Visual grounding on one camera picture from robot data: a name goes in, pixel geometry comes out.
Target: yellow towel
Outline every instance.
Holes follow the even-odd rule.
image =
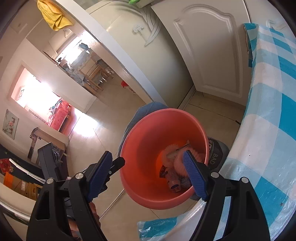
[[[38,0],[37,7],[41,11],[44,20],[54,31],[58,31],[65,26],[72,25],[72,23],[63,16],[63,13],[48,1]]]

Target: blue gripper pad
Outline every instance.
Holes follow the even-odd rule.
[[[99,161],[99,167],[96,169],[95,173],[93,173],[91,179],[89,180],[89,192],[86,197],[88,202],[91,202],[99,195],[100,190],[105,183],[108,172],[112,166],[113,158],[111,152],[105,152],[102,158]]]
[[[183,153],[183,164],[194,187],[195,193],[197,194],[197,196],[201,197],[202,200],[206,200],[208,198],[208,194],[206,191],[206,180],[197,168],[197,161],[194,159],[193,156],[190,156],[189,153],[190,151],[185,151]]]

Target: red bucket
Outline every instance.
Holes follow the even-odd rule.
[[[205,130],[191,114],[178,109],[162,109],[141,119],[128,134],[121,151],[126,163],[120,177],[127,194],[140,205],[168,209],[186,201],[193,193],[173,193],[165,178],[159,177],[162,151],[171,144],[183,146],[189,140],[198,153],[209,160],[209,142]]]

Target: blue cloth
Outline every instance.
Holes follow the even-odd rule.
[[[183,213],[173,218],[160,218],[152,221],[138,222],[140,241],[161,241],[187,215]]]
[[[220,173],[229,179],[250,179],[274,240],[296,210],[296,39],[253,23],[245,28],[251,47],[251,89]],[[215,239],[222,237],[227,213]]]

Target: pink cleaning sponge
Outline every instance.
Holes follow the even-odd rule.
[[[186,168],[183,164],[183,153],[185,151],[191,151],[191,153],[193,154],[194,158],[198,161],[198,162],[202,162],[202,159],[200,158],[200,155],[198,154],[198,152],[196,150],[194,150],[192,147],[184,147],[183,149],[181,149],[174,161],[174,169],[176,171],[176,173],[178,173],[180,176],[183,177],[188,177],[188,173],[186,171]]]
[[[173,151],[176,151],[178,148],[179,148],[178,145],[172,144],[172,145],[167,146],[163,150],[161,161],[163,162],[163,165],[165,167],[174,167],[174,159],[175,158],[170,159],[170,158],[167,157],[167,154],[169,154],[169,153],[171,153]]]

